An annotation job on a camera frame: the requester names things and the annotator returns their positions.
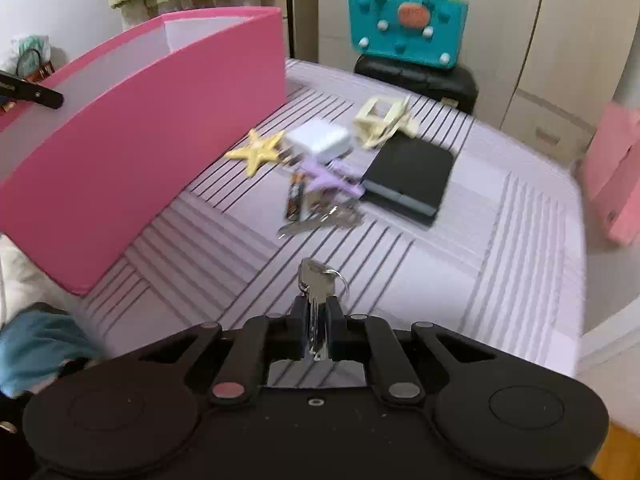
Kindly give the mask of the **white power adapter plug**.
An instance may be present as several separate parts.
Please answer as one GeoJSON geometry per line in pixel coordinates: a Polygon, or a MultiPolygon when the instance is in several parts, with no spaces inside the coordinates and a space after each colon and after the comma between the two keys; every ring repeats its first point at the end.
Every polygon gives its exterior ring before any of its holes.
{"type": "Polygon", "coordinates": [[[284,138],[296,155],[314,158],[322,164],[352,148],[352,135],[345,127],[318,118],[288,131],[284,138]]]}

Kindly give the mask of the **yellow starfish ornament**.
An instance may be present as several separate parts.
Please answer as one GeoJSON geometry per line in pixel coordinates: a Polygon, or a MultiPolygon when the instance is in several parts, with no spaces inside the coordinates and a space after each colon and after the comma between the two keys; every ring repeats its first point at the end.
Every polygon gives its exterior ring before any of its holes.
{"type": "Polygon", "coordinates": [[[245,174],[248,178],[252,178],[265,162],[280,162],[279,145],[283,137],[283,131],[272,136],[260,136],[255,129],[252,129],[247,133],[247,144],[242,148],[228,151],[224,157],[232,160],[244,160],[246,162],[245,174]]]}

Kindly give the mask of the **purple plastic clip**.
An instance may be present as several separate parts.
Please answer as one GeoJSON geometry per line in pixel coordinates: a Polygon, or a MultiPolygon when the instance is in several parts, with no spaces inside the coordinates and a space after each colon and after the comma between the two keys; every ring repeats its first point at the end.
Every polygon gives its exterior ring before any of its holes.
{"type": "Polygon", "coordinates": [[[296,166],[296,170],[306,177],[308,193],[337,191],[359,200],[364,194],[363,187],[352,180],[352,175],[343,170],[334,170],[320,164],[312,157],[305,157],[296,166]]]}

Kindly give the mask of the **black suitcase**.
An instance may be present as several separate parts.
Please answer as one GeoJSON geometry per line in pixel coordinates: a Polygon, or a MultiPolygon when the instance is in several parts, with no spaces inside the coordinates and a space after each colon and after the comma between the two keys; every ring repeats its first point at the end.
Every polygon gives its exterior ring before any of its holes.
{"type": "Polygon", "coordinates": [[[354,73],[427,96],[472,115],[480,94],[473,74],[463,66],[450,70],[362,54],[354,73]]]}

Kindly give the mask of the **silver keys on bed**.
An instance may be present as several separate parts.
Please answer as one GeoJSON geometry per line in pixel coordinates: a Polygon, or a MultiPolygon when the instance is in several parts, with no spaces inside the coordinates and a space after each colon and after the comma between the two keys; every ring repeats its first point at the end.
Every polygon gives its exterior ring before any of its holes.
{"type": "Polygon", "coordinates": [[[353,200],[348,200],[344,203],[321,207],[317,212],[304,220],[281,226],[280,229],[278,229],[278,237],[291,237],[318,229],[352,229],[360,226],[362,222],[363,213],[358,209],[357,203],[353,200]]]}

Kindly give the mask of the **pink paper bag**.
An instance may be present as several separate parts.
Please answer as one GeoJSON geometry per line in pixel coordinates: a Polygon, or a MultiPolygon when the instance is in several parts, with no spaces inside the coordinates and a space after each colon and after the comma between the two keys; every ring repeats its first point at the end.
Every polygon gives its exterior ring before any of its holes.
{"type": "Polygon", "coordinates": [[[603,234],[627,246],[639,236],[639,110],[608,104],[580,166],[603,234]]]}

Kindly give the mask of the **teal felt handbag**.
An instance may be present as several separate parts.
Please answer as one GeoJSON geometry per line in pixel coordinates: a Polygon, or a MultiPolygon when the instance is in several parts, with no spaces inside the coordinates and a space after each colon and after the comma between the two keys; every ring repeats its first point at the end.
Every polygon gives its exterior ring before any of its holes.
{"type": "Polygon", "coordinates": [[[468,12],[464,0],[348,0],[352,46],[366,55],[452,70],[468,12]]]}

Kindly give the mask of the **black rectangular flat case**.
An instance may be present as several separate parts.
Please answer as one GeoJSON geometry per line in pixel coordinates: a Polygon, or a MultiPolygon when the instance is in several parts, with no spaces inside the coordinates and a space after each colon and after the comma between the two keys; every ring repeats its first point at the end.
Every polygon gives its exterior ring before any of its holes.
{"type": "Polygon", "coordinates": [[[388,140],[364,173],[362,199],[424,226],[437,218],[454,154],[408,136],[388,140]]]}

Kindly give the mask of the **large pink storage box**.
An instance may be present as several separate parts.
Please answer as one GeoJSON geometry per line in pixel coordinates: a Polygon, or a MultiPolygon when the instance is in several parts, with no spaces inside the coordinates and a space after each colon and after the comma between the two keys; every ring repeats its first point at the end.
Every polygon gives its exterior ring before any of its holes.
{"type": "Polygon", "coordinates": [[[1,229],[83,295],[209,164],[286,99],[281,14],[183,11],[100,44],[46,80],[56,110],[1,119],[1,229]]]}

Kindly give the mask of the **clutter of bags on nightstand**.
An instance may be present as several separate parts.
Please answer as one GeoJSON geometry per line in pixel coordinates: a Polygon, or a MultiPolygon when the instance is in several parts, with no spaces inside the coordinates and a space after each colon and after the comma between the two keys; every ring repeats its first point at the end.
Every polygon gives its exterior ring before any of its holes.
{"type": "MultiPolygon", "coordinates": [[[[14,37],[10,50],[1,57],[1,71],[25,79],[34,84],[52,76],[55,69],[51,62],[51,45],[48,36],[26,35],[14,37]]],[[[1,114],[6,114],[20,101],[1,96],[1,114]]]]}

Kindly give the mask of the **white wardrobe cabinet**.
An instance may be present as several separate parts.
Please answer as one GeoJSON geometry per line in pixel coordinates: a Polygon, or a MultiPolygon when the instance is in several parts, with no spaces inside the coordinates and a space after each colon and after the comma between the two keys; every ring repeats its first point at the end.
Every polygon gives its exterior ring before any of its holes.
{"type": "Polygon", "coordinates": [[[465,0],[474,114],[548,157],[582,158],[639,31],[639,0],[465,0]]]}

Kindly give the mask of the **black gold AA battery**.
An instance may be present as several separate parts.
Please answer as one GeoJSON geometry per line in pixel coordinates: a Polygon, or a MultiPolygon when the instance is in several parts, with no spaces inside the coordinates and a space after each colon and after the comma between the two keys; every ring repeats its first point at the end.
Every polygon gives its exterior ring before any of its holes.
{"type": "Polygon", "coordinates": [[[303,211],[306,176],[299,171],[292,173],[290,186],[288,187],[288,199],[286,200],[285,220],[297,222],[303,211]]]}

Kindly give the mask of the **cream plastic hair claw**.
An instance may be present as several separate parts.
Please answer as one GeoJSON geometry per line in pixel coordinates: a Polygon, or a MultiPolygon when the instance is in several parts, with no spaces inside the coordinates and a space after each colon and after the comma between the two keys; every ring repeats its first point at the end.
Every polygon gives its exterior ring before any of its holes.
{"type": "Polygon", "coordinates": [[[356,137],[366,150],[380,148],[396,133],[415,138],[419,123],[409,113],[409,97],[374,96],[358,110],[354,118],[356,137]]]}

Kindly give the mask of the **silver key bunch with ring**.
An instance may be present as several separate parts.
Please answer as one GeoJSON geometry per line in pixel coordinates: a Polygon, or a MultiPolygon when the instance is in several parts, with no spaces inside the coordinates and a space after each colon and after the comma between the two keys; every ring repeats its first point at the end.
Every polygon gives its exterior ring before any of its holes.
{"type": "Polygon", "coordinates": [[[315,361],[329,359],[329,308],[326,302],[336,298],[335,281],[349,295],[349,284],[337,270],[313,258],[303,258],[297,273],[298,288],[306,299],[307,350],[315,361]]]}

